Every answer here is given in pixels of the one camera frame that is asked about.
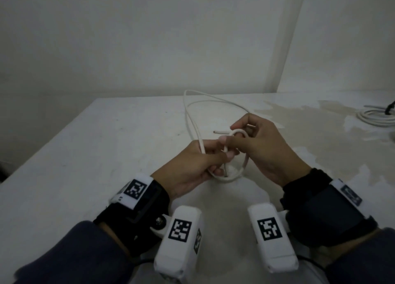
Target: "white marker holder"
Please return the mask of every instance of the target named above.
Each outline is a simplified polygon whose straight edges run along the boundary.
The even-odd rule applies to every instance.
[[[169,282],[191,283],[204,233],[202,212],[195,207],[180,206],[172,217],[164,217],[165,228],[151,228],[162,238],[155,256],[154,270]]]
[[[286,231],[286,211],[277,212],[273,204],[262,203],[250,206],[248,213],[264,267],[270,273],[297,270],[299,262]]]

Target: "white cord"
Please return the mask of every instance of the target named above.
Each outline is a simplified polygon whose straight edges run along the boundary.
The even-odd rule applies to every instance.
[[[212,98],[214,98],[214,99],[218,99],[218,100],[221,100],[221,101],[223,101],[223,102],[236,105],[236,106],[238,106],[238,107],[244,109],[246,112],[250,112],[247,108],[245,108],[245,107],[243,107],[243,106],[241,106],[241,105],[239,105],[239,104],[237,104],[237,103],[234,103],[234,102],[231,102],[231,101],[222,99],[222,98],[218,98],[218,97],[215,97],[215,96],[206,94],[206,93],[198,92],[198,91],[196,91],[196,90],[185,90],[184,96],[183,96],[183,99],[182,99],[182,100],[184,101],[185,112],[186,112],[186,114],[188,115],[189,119],[191,120],[192,126],[193,126],[194,129],[195,129],[195,132],[196,132],[196,135],[197,135],[198,141],[199,141],[200,151],[201,151],[203,154],[206,154],[206,151],[205,151],[204,145],[203,145],[203,139],[201,138],[201,134],[200,134],[200,132],[199,132],[199,128],[197,127],[198,125],[197,125],[196,122],[193,120],[193,118],[192,118],[192,116],[191,116],[191,114],[190,114],[190,112],[189,112],[189,110],[188,110],[188,107],[189,107],[191,104],[196,103],[196,102],[192,102],[192,103],[190,103],[190,104],[188,104],[188,105],[186,104],[185,97],[186,97],[186,93],[187,93],[187,92],[194,92],[194,93],[198,93],[198,94],[201,94],[201,95],[206,95],[206,96],[208,96],[208,97],[212,97]],[[245,132],[243,129],[235,129],[235,130],[230,131],[230,132],[228,132],[228,131],[217,131],[217,130],[214,131],[214,133],[226,134],[226,135],[229,135],[229,136],[232,136],[232,135],[234,135],[234,134],[236,134],[236,133],[238,133],[238,132],[242,133],[242,134],[244,135],[244,137],[247,137],[247,136],[248,136],[247,132]],[[224,147],[224,152],[227,152],[227,151],[228,151],[228,148],[225,146],[225,147]],[[214,178],[216,178],[216,179],[218,179],[218,180],[220,180],[220,181],[232,181],[232,180],[236,179],[237,177],[239,177],[239,176],[243,173],[245,167],[247,166],[248,159],[249,159],[249,157],[248,157],[248,155],[246,154],[246,156],[245,156],[245,158],[244,158],[244,162],[243,162],[242,167],[240,168],[240,170],[238,170],[238,171],[237,171],[236,173],[234,173],[233,175],[229,175],[229,173],[228,173],[229,171],[228,171],[228,166],[227,166],[227,164],[224,164],[225,177],[216,176],[216,175],[214,175],[214,173],[212,173],[211,171],[209,171],[209,173],[210,173]]]
[[[379,127],[395,126],[395,111],[393,109],[389,111],[390,115],[386,115],[384,112],[387,107],[374,105],[365,105],[364,107],[367,109],[357,113],[357,118],[361,121]]]

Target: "table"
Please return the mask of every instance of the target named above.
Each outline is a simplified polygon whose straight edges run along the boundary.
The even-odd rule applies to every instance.
[[[222,95],[271,119],[310,165],[340,177],[372,203],[380,226],[395,227],[394,128],[357,120],[355,108],[387,105],[395,91]],[[192,101],[205,96],[190,96]],[[203,138],[228,129],[242,109],[199,102],[191,112]],[[0,184],[0,282],[58,242],[77,222],[93,220],[108,199],[137,172],[151,174],[191,140],[181,96],[97,99]],[[240,165],[242,156],[232,164]],[[259,261],[246,207],[269,199],[281,209],[282,191],[250,161],[231,184],[206,182],[176,200],[198,206],[206,237],[196,282],[319,283],[305,264],[299,271],[270,275]],[[152,265],[133,283],[162,283]]]

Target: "white table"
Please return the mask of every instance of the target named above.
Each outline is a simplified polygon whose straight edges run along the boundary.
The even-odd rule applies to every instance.
[[[395,226],[395,144],[389,139],[394,129],[366,125],[345,107],[387,105],[395,91],[222,97],[271,118],[304,160],[348,181],[371,201],[380,226]],[[191,112],[207,139],[218,137],[213,129],[227,129],[244,114],[221,102],[196,103]],[[97,99],[0,185],[0,282],[12,282],[18,267],[42,255],[77,222],[93,220],[136,172],[152,173],[190,140],[180,96]],[[240,157],[234,164],[241,162]],[[228,185],[207,182],[173,204],[173,209],[198,206],[205,214],[197,282],[317,282],[304,264],[289,274],[264,271],[246,207],[269,195],[280,209],[282,191],[252,162],[244,176]],[[150,265],[142,266],[133,281],[162,283]]]

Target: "dark blue sleeve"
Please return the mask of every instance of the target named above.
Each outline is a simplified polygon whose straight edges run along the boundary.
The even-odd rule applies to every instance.
[[[129,282],[133,267],[111,237],[85,221],[43,256],[20,268],[15,283],[123,284]]]
[[[386,228],[326,268],[330,283],[395,282],[395,230]]]

